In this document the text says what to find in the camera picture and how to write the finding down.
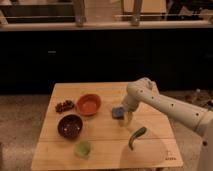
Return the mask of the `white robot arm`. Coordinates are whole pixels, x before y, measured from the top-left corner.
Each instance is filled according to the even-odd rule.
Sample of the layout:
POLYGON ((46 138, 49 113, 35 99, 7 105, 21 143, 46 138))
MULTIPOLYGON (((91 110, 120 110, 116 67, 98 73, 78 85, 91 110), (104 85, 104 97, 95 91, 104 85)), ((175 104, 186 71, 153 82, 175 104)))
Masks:
POLYGON ((152 87, 149 78, 128 83, 124 110, 135 112, 143 102, 194 131, 202 138, 197 171, 213 171, 213 111, 156 93, 152 87))

